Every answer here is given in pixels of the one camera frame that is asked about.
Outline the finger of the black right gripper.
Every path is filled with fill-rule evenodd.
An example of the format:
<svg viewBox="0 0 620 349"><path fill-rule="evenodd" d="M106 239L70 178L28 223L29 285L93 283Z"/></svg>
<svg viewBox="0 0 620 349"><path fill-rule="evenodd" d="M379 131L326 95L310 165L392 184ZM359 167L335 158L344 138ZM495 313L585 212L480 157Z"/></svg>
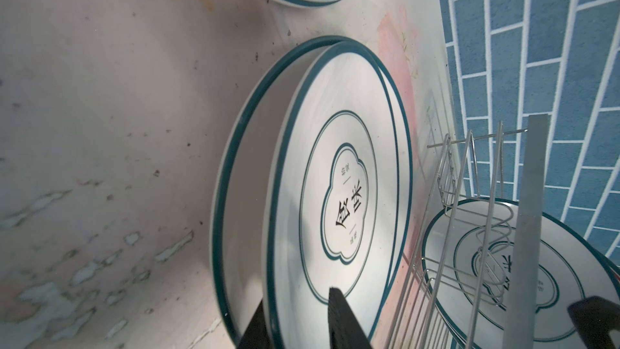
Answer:
<svg viewBox="0 0 620 349"><path fill-rule="evenodd" d="M619 304L588 297L571 304L568 314L587 348L617 348L610 332L619 331Z"/></svg>

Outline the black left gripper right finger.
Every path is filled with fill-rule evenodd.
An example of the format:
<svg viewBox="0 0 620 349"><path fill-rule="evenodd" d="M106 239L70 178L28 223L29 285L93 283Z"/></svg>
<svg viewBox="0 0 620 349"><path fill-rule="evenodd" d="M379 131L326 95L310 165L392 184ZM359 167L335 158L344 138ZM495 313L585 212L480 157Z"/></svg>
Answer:
<svg viewBox="0 0 620 349"><path fill-rule="evenodd" d="M342 291L329 289L328 304L329 344L332 349L371 349L355 314Z"/></svg>

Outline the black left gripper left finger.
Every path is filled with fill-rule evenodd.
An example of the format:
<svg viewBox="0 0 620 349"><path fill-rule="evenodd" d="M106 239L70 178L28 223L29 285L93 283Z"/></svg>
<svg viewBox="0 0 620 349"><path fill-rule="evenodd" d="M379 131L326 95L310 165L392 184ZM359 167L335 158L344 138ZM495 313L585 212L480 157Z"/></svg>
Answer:
<svg viewBox="0 0 620 349"><path fill-rule="evenodd" d="M271 340L267 331L263 303L260 302L242 335L237 349L271 349Z"/></svg>

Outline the white plate green flower emblem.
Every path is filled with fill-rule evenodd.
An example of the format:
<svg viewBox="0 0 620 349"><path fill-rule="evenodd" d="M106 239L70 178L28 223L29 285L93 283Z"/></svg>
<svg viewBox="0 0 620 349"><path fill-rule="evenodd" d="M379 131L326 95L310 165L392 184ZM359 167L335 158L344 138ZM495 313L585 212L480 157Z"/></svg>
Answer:
<svg viewBox="0 0 620 349"><path fill-rule="evenodd" d="M229 135L212 202L210 260L221 319L235 345L263 299L264 211L285 115L311 64L344 41L316 37L276 61L250 92Z"/></svg>

